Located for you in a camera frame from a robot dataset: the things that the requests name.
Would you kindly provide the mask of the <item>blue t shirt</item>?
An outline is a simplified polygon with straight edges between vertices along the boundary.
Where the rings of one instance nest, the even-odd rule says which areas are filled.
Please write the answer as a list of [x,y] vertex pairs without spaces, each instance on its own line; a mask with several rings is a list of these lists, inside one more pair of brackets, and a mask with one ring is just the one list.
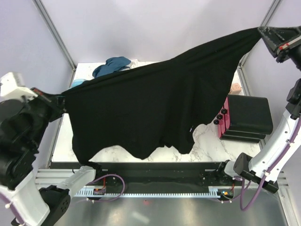
[[104,65],[100,65],[94,69],[92,76],[94,78],[101,77],[110,73],[119,72],[123,69],[129,68],[131,60],[124,56],[111,57],[106,60]]

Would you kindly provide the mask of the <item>black and pink drawer box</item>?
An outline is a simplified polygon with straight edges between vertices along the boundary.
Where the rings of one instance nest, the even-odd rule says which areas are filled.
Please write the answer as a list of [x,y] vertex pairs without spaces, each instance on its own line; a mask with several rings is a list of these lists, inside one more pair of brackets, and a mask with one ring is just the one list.
[[219,139],[259,143],[273,131],[269,102],[264,97],[228,95],[213,121]]

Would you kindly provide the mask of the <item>black t shirt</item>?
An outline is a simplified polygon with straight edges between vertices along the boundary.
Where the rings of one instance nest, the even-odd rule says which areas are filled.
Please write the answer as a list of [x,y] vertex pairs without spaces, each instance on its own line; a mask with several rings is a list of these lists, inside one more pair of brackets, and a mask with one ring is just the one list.
[[261,39],[257,28],[232,33],[170,60],[107,74],[63,93],[80,163],[121,146],[138,159],[159,147],[188,154],[193,131],[221,110],[240,59]]

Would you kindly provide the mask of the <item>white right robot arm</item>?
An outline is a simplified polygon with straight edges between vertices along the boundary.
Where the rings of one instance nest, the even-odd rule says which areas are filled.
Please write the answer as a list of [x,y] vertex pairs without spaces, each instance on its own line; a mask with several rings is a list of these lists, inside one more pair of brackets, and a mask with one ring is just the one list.
[[[301,28],[259,27],[270,54],[278,63],[291,59],[301,67]],[[280,124],[263,149],[251,157],[241,153],[236,161],[228,161],[215,174],[216,182],[227,185],[232,179],[255,182],[259,189],[278,191],[277,177],[294,152],[301,145],[301,81],[297,80],[287,96],[287,105]]]

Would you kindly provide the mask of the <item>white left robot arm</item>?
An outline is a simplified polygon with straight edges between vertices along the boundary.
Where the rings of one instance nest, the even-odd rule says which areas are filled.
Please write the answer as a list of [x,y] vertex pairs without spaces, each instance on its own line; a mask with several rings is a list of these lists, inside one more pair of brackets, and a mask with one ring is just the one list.
[[103,173],[90,164],[57,185],[38,188],[36,162],[49,123],[66,112],[64,96],[37,88],[17,88],[0,104],[0,197],[15,216],[14,226],[53,226],[74,195],[88,183],[99,185]]

